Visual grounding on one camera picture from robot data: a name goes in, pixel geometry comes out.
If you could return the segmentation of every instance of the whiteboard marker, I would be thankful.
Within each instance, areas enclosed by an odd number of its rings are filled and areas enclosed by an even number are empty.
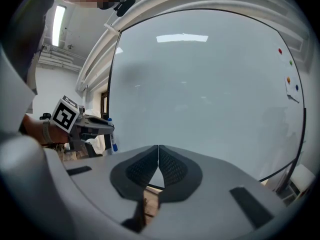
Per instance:
[[[114,124],[112,123],[112,118],[108,118],[108,124],[109,124],[110,126],[114,126]],[[117,152],[117,151],[118,151],[118,147],[117,147],[117,144],[116,144],[116,141],[115,141],[114,134],[111,133],[111,134],[110,134],[110,137],[111,137],[111,143],[112,143],[113,151],[114,151],[114,152]]]

